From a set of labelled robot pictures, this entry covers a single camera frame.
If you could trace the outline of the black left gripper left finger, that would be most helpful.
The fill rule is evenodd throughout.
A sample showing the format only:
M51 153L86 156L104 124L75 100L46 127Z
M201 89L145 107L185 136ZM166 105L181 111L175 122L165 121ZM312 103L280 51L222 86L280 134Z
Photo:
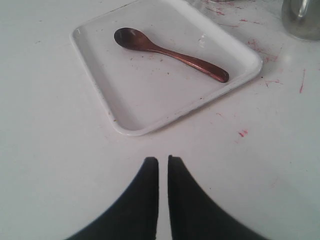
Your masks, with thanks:
M154 240L159 216L159 162L147 157L122 195L70 240Z

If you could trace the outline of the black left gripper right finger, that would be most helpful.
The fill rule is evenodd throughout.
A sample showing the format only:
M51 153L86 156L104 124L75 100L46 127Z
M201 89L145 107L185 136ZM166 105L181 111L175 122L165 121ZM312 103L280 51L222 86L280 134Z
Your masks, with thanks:
M183 160L168 156L168 208L173 240L264 240L220 208Z

